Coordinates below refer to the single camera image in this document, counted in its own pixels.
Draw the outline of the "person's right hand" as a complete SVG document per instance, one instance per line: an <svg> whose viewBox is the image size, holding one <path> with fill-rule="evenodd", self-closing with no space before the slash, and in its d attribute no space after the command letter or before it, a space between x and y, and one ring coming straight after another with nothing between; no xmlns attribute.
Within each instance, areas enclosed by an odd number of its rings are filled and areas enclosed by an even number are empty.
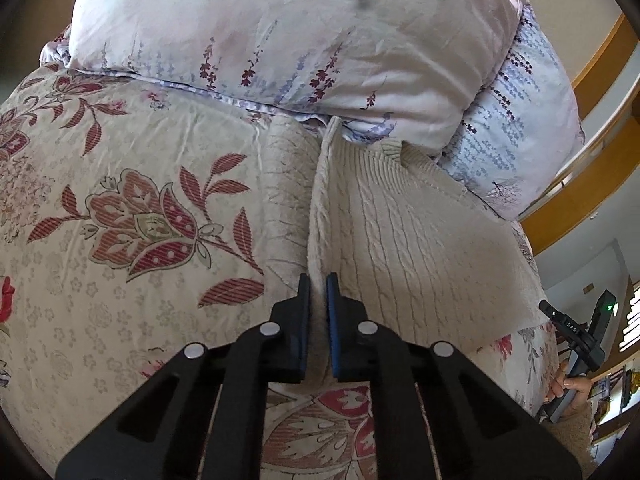
<svg viewBox="0 0 640 480"><path fill-rule="evenodd" d="M581 411L588 404L592 388L591 379L585 376L568 377L567 370L568 361L565 360L555 372L551 379L549 389L544 396L544 402L548 403L556 398L562 398L566 392L573 391L574 398L570 401L570 405L563 413L566 417Z"/></svg>

